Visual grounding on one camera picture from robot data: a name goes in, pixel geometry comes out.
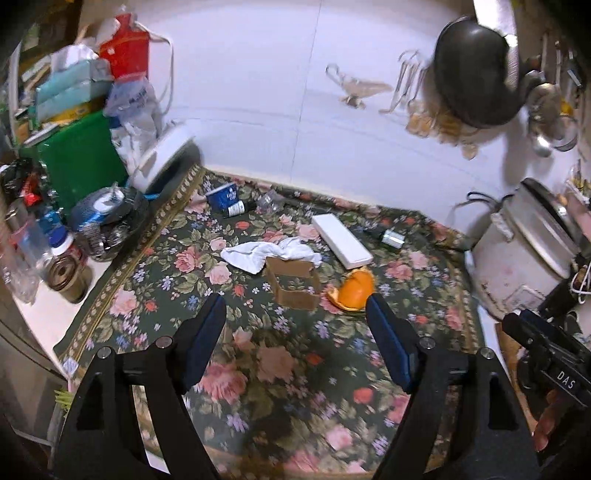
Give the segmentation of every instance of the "rug border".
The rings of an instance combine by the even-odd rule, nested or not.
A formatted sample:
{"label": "rug border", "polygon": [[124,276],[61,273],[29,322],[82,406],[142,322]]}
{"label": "rug border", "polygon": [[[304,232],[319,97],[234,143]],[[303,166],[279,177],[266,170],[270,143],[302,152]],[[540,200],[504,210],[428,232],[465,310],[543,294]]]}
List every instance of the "rug border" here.
{"label": "rug border", "polygon": [[53,351],[60,361],[63,362],[66,358],[73,358],[78,362],[82,357],[86,341],[100,322],[105,310],[111,304],[113,296],[125,282],[128,273],[139,263],[142,258],[140,253],[156,241],[160,232],[160,225],[163,223],[167,225],[170,219],[178,215],[182,208],[185,207],[195,188],[203,181],[206,172],[208,170],[199,164],[191,166],[170,198],[154,213],[149,224],[142,232],[140,241],[126,255],[126,260],[114,270],[109,267],[103,273],[92,289],[91,294],[85,300],[85,303],[90,300],[88,311],[83,314],[81,320],[78,320],[78,315],[74,317],[63,338],[53,347]]}

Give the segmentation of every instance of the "tissue box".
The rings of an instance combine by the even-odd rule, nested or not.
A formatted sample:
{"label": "tissue box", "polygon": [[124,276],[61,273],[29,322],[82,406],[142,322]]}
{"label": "tissue box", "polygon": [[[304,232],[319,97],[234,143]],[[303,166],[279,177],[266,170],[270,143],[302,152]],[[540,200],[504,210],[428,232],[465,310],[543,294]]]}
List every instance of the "tissue box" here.
{"label": "tissue box", "polygon": [[40,105],[77,83],[87,80],[112,82],[109,62],[105,59],[82,60],[63,72],[52,73],[45,83],[35,89],[35,102]]}
{"label": "tissue box", "polygon": [[77,83],[67,90],[45,100],[45,102],[37,104],[37,122],[44,122],[58,113],[90,102],[95,98],[106,97],[111,89],[111,85],[112,82],[107,80],[101,80],[100,82],[85,80],[84,82]]}

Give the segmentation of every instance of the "black wok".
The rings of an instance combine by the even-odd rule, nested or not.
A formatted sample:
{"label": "black wok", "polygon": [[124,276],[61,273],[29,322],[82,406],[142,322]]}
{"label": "black wok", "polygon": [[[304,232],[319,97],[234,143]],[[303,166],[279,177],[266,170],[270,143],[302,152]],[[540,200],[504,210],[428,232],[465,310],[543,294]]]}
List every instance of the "black wok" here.
{"label": "black wok", "polygon": [[473,17],[461,17],[440,33],[433,69],[439,94],[465,124],[489,128],[511,120],[524,104],[523,75],[511,91],[504,83],[507,43]]}

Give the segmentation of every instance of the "cardboard box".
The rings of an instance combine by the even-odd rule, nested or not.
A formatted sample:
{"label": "cardboard box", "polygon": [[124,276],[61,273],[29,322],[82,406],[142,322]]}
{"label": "cardboard box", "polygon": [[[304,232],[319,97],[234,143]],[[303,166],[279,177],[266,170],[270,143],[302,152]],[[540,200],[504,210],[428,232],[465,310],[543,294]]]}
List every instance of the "cardboard box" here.
{"label": "cardboard box", "polygon": [[[279,305],[299,310],[315,310],[320,303],[320,292],[322,290],[318,273],[312,262],[303,260],[282,260],[276,257],[265,259],[267,266],[267,278],[275,295],[275,301]],[[303,290],[285,290],[279,285],[279,275],[286,277],[309,278],[314,293]]]}

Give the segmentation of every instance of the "human hand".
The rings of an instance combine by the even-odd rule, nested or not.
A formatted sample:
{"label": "human hand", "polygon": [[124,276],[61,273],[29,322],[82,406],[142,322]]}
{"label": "human hand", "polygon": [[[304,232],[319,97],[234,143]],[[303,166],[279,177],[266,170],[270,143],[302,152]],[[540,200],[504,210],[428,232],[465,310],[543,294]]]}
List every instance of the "human hand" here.
{"label": "human hand", "polygon": [[540,416],[540,421],[534,429],[534,446],[536,451],[541,452],[548,445],[548,437],[556,428],[560,417],[564,413],[565,402],[558,390],[551,390],[546,395],[548,406]]}

